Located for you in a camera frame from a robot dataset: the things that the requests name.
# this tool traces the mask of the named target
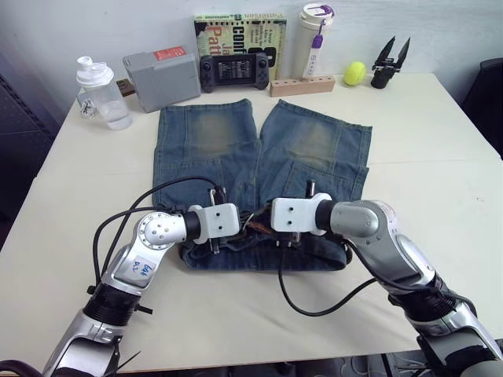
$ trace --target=black chair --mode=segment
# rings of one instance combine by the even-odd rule
[[[480,72],[461,108],[503,156],[503,58],[480,63]]]

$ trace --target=white table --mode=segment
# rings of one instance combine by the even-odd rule
[[[183,104],[244,97],[260,129],[277,102],[265,91],[218,89]],[[364,198],[391,204],[402,231],[450,287],[474,301],[492,335],[503,337],[503,163],[435,76],[396,75],[385,90],[367,78],[355,88],[338,83],[332,93],[285,100],[374,127]],[[143,114],[134,96],[128,101],[134,124],[119,132],[82,120],[74,105],[33,182],[0,252],[0,359],[42,369],[89,298],[94,230],[151,188],[159,112]],[[102,236],[102,251],[112,230]],[[120,244],[129,240],[125,232]],[[337,273],[288,273],[285,280],[298,305],[318,310],[368,277],[355,260]],[[142,352],[126,371],[417,348],[402,311],[375,284],[341,310],[309,318],[290,309],[275,273],[192,271],[175,252],[142,304],[154,315],[133,315],[121,353]]]

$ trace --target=jeans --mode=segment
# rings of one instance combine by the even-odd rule
[[[240,210],[255,212],[279,196],[304,197],[306,181],[335,201],[360,199],[372,128],[346,123],[279,100],[256,136],[252,104],[168,106],[160,113],[153,184],[203,175],[223,185]],[[211,205],[207,186],[182,182],[153,195],[165,207]],[[220,253],[208,244],[184,243],[181,256],[194,269],[276,269],[280,251],[270,235],[221,240]],[[303,234],[285,254],[284,270],[334,270],[346,253],[331,240]]]

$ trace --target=book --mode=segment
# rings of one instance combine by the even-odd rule
[[[200,57],[265,53],[269,78],[279,78],[286,34],[286,18],[282,14],[198,14],[194,28]]]

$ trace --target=black cable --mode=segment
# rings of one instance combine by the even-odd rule
[[[390,361],[387,359],[386,353],[382,353],[380,355],[381,360],[383,361],[384,370],[386,371],[387,377],[393,377],[393,372],[391,371]]]
[[[31,365],[19,360],[0,361],[0,372],[14,372],[21,377],[43,377],[42,373]]]
[[[136,352],[133,356],[131,356],[129,359],[127,359],[121,365],[119,365],[116,370],[113,370],[113,371],[110,371],[109,373],[106,373],[105,375],[103,375],[103,377],[108,377],[109,375],[114,375],[115,373],[117,373],[119,371],[119,369],[121,369],[124,365],[126,365],[127,363],[129,363],[136,356],[138,356],[140,354],[140,352],[141,351]]]
[[[152,194],[152,193],[154,193],[156,191],[159,191],[161,189],[164,189],[167,186],[171,186],[171,185],[174,185],[175,183],[180,183],[180,182],[184,182],[184,181],[206,181],[206,182],[212,184],[213,186],[217,186],[217,184],[214,181],[212,181],[210,178],[201,177],[199,175],[194,175],[194,176],[189,176],[189,177],[183,177],[183,178],[177,178],[177,179],[174,179],[173,181],[165,182],[162,185],[158,185],[158,186],[156,186],[154,188],[151,188],[147,192],[143,193],[140,197],[138,197],[138,199],[136,199],[136,201],[130,207],[130,210],[133,210],[134,208],[136,208],[137,205],[144,198],[146,198],[147,196],[149,196],[150,194]],[[103,262],[103,269],[101,270],[102,274],[105,272],[105,270],[108,267],[108,264],[110,262],[110,258],[112,257],[113,251],[115,250],[115,248],[117,246],[117,242],[119,242],[120,235],[122,234],[122,232],[124,230],[124,227],[126,226],[127,220],[129,220],[129,217],[130,217],[129,214],[127,214],[126,216],[124,216],[124,219],[120,223],[119,229],[117,229],[116,236],[114,237],[114,239],[112,241],[112,244],[110,245],[110,248],[108,249],[108,253],[107,253],[107,256],[105,258],[105,261]]]
[[[96,232],[94,233],[94,238],[93,238],[93,266],[94,266],[94,276],[96,277],[96,287],[100,283],[100,262],[98,261],[98,255],[97,255],[97,246],[98,242],[100,240],[100,235],[105,226],[110,224],[112,221],[116,220],[117,218],[121,218],[122,216],[126,216],[129,214],[133,214],[134,212],[142,212],[144,210],[166,210],[165,208],[162,207],[142,207],[142,208],[134,208],[131,210],[124,210],[122,212],[119,212],[118,214],[114,214],[113,216],[107,218],[105,221],[103,221],[100,226],[97,227]]]
[[[336,310],[338,310],[341,306],[343,306],[345,303],[347,303],[349,300],[351,300],[359,291],[362,289],[368,287],[370,284],[375,283],[377,280],[375,278],[369,279],[366,282],[358,285],[353,291],[351,291],[346,297],[344,297],[342,300],[337,302],[334,306],[322,310],[320,312],[308,312],[304,309],[300,309],[296,304],[292,302],[290,297],[288,296],[288,293],[286,292],[285,288],[285,283],[283,282],[283,261],[285,259],[285,250],[281,252],[281,258],[280,258],[280,263],[277,267],[277,277],[280,281],[280,287],[281,287],[281,292],[283,292],[283,296],[285,297],[286,302],[297,312],[300,314],[303,314],[304,316],[308,317],[321,317],[321,316],[326,316],[327,314],[333,313]]]
[[[424,371],[425,369],[417,369],[410,377],[419,377],[419,375]]]
[[[387,277],[385,276],[382,276],[381,274],[379,274],[378,272],[376,272],[373,267],[366,261],[365,258],[363,258],[362,256],[362,253],[360,252],[360,250],[355,246],[353,245],[352,243],[346,241],[346,240],[343,240],[343,244],[350,247],[351,249],[353,249],[353,252],[358,256],[358,258],[360,259],[360,261],[362,262],[362,264],[365,266],[366,269],[368,269],[368,271],[370,272],[370,275],[374,276],[376,279],[378,279],[379,281],[382,281],[383,283],[385,283],[386,285],[389,285],[390,287],[393,287],[393,288],[396,288],[396,289],[400,289],[402,291],[414,291],[414,292],[418,292],[418,291],[434,291],[434,292],[437,292],[438,289],[435,288],[435,287],[428,287],[426,285],[417,285],[417,286],[413,286],[413,285],[403,285],[403,284],[400,284],[400,283],[396,283],[395,281],[393,280],[390,280],[388,279]]]
[[[370,274],[372,276],[374,276],[375,278],[377,278],[379,281],[382,281],[383,283],[385,283],[386,285],[389,285],[390,287],[393,287],[393,288],[400,289],[402,291],[415,291],[415,292],[430,291],[433,294],[441,295],[445,298],[451,298],[454,301],[459,300],[461,302],[464,302],[466,305],[468,305],[468,308],[470,308],[473,315],[475,317],[477,317],[477,311],[475,309],[475,305],[473,305],[473,302],[470,301],[468,298],[461,296],[461,295],[457,295],[453,292],[442,292],[437,287],[429,287],[426,285],[413,286],[413,285],[403,285],[403,284],[396,283],[393,280],[390,280],[387,277],[384,277],[384,276],[380,275],[378,272],[376,272],[372,268],[372,266],[365,260],[365,258],[363,258],[360,250],[355,245],[348,242],[347,240],[343,240],[343,244],[346,245],[347,247],[350,247],[351,249],[353,249],[353,252],[358,256],[358,258],[360,259],[362,264],[368,269]]]

